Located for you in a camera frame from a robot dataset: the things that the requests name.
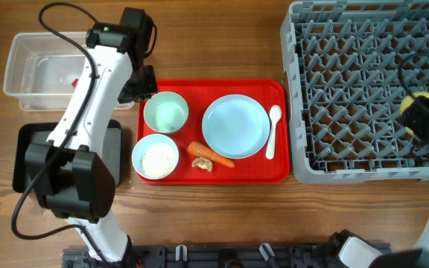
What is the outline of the mint green bowl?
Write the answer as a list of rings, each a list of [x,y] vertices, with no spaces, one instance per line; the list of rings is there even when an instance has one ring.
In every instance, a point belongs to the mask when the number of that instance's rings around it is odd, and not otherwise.
[[[159,92],[147,101],[143,110],[144,122],[153,131],[175,133],[188,120],[189,108],[185,99],[175,92]]]

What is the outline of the yellow plastic cup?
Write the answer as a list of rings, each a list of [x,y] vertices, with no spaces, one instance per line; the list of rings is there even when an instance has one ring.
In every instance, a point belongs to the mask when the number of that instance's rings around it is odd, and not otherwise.
[[[400,104],[400,123],[411,136],[424,138],[426,130],[422,123],[429,123],[429,115],[418,105],[418,102],[429,108],[429,92],[415,92],[406,97]]]

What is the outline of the light blue plate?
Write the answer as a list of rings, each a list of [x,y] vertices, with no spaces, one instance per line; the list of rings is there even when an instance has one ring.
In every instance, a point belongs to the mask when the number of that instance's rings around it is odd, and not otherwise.
[[[270,135],[270,119],[264,107],[246,95],[225,95],[213,101],[202,119],[207,145],[229,159],[255,155]]]

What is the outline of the white plastic spoon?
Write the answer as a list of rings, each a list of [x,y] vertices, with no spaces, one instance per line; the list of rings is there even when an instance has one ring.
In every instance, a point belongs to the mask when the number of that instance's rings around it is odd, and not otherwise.
[[[271,160],[274,158],[275,149],[276,149],[276,126],[277,126],[277,123],[282,118],[282,110],[279,105],[274,105],[271,107],[269,118],[270,118],[271,128],[270,128],[270,136],[267,141],[265,156],[267,159]]]

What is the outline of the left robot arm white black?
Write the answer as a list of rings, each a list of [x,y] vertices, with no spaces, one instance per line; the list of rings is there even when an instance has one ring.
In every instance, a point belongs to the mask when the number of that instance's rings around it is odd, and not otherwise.
[[[26,192],[77,229],[91,260],[106,267],[137,264],[111,211],[116,183],[102,155],[114,108],[158,90],[153,67],[144,64],[156,37],[156,25],[142,9],[125,8],[117,24],[95,22],[80,47],[86,61],[62,119],[45,143],[30,144],[25,153]]]

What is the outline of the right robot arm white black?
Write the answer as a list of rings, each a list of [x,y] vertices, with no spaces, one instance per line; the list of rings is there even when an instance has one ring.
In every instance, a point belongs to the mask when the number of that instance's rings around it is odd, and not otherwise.
[[[414,92],[400,104],[400,121],[406,131],[429,144],[429,92]],[[429,215],[413,247],[383,253],[352,233],[339,233],[332,254],[345,267],[429,267]]]

